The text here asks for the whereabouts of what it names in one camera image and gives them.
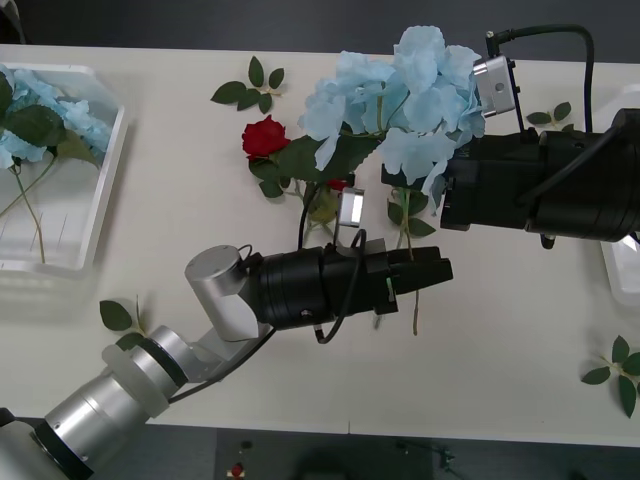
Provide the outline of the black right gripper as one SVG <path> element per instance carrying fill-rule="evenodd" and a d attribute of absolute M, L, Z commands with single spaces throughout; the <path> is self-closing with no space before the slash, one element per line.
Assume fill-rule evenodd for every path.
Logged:
<path fill-rule="evenodd" d="M 540 181 L 543 162 L 534 130 L 486 135 L 456 150 L 445 170 L 440 226 L 467 231 L 472 225 L 523 230 L 531 206 L 518 200 Z M 409 182 L 403 171 L 381 167 L 381 182 L 399 188 L 422 188 L 425 178 Z"/>

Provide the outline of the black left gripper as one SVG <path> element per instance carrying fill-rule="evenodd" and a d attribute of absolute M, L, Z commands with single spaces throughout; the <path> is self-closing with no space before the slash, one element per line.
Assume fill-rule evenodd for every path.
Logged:
<path fill-rule="evenodd" d="M 398 311 L 398 295 L 415 292 L 453 279 L 451 262 L 438 247 L 387 251 L 383 239 L 366 243 L 364 255 L 357 247 L 321 249 L 321 285 L 326 307 L 321 320 L 336 319 L 345 303 L 346 317 L 373 311 L 387 315 Z"/>

